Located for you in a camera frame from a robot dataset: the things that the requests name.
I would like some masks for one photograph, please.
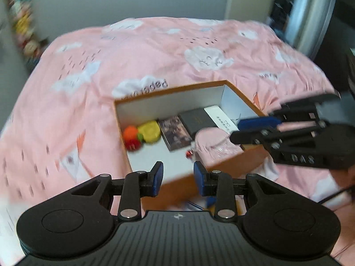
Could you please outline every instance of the pink bag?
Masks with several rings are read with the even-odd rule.
[[[227,160],[243,150],[229,140],[229,134],[217,127],[204,128],[195,136],[196,160],[200,160],[205,167]]]

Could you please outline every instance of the yellow plush toy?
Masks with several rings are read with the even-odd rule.
[[[138,127],[138,132],[143,135],[146,143],[155,143],[160,138],[160,128],[157,121],[149,121]]]

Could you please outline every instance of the gray wall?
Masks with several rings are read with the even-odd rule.
[[[227,0],[33,0],[42,38],[125,18],[189,17],[223,19]]]
[[[6,15],[6,6],[3,0],[0,0],[0,20],[5,20],[5,27],[0,32],[1,130],[28,78],[28,73],[12,39],[11,28]]]
[[[337,0],[315,63],[338,91],[348,88],[346,53],[355,48],[355,0]]]

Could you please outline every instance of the toy fruit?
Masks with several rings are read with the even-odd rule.
[[[139,133],[143,135],[146,143],[155,143],[160,138],[160,127],[157,121],[149,121],[138,127]]]
[[[125,147],[128,151],[138,150],[142,145],[142,135],[138,132],[138,129],[134,126],[128,126],[122,134]]]

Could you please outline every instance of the pink blanket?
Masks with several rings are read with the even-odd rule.
[[[225,79],[264,112],[305,91],[333,90],[308,58],[256,22],[127,19],[56,39],[0,135],[1,265],[23,255],[15,224],[25,209],[98,174],[130,171],[115,99]],[[267,167],[314,200],[338,189],[328,170]]]

